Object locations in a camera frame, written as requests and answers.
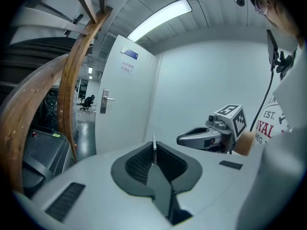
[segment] white door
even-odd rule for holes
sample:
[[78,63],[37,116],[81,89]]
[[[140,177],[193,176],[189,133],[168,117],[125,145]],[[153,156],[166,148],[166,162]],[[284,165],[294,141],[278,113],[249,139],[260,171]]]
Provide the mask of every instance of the white door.
[[[125,47],[138,54],[121,53]],[[143,142],[152,100],[158,58],[118,36],[102,75],[97,99],[95,138],[97,154]],[[109,90],[107,100],[104,89]]]

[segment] glasses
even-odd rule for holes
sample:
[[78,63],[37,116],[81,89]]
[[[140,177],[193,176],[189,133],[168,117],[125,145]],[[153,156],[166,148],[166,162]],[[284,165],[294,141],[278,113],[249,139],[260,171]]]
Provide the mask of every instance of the glasses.
[[264,0],[255,0],[256,13],[266,15],[268,12],[268,5]]

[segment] curved wooden handrail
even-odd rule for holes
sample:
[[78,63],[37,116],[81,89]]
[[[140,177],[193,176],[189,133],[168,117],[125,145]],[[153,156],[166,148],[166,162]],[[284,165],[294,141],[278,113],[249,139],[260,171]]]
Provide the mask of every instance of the curved wooden handrail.
[[0,109],[0,162],[12,190],[23,193],[24,144],[32,119],[55,81],[68,54],[33,71],[7,96]]
[[88,35],[79,35],[74,46],[71,49],[69,57],[65,63],[58,97],[58,126],[59,132],[62,132],[67,137],[71,144],[74,159],[77,161],[76,151],[74,149],[75,143],[72,133],[72,101],[77,77],[92,39],[95,37],[101,25],[106,21],[112,9],[107,7],[104,14],[98,12],[97,23],[90,21],[85,30]]

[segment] ceiling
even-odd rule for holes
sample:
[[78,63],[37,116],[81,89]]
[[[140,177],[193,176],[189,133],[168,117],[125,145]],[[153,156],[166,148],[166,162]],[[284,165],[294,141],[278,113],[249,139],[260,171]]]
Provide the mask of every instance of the ceiling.
[[[108,5],[121,0],[109,0]],[[126,0],[120,5],[115,16],[109,17],[108,28],[98,34],[95,44],[100,46],[100,57],[106,58],[117,35],[127,37],[140,23],[162,7],[176,0]],[[192,12],[174,18],[150,31],[138,40],[138,44],[149,49],[179,34],[218,26],[253,26],[272,28],[264,16],[255,13],[249,0],[239,7],[234,0],[188,0]]]

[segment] door handle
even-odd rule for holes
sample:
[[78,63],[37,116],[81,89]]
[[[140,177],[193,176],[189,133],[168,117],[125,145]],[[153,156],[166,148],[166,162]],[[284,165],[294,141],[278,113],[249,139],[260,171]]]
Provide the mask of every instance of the door handle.
[[112,98],[109,98],[109,97],[106,97],[106,96],[102,96],[103,98],[109,100],[109,101],[114,101],[115,99],[112,99]]
[[114,101],[115,99],[109,98],[109,90],[104,89],[102,93],[102,99],[101,99],[101,107],[100,107],[100,113],[105,114],[106,113],[106,104],[107,101]]

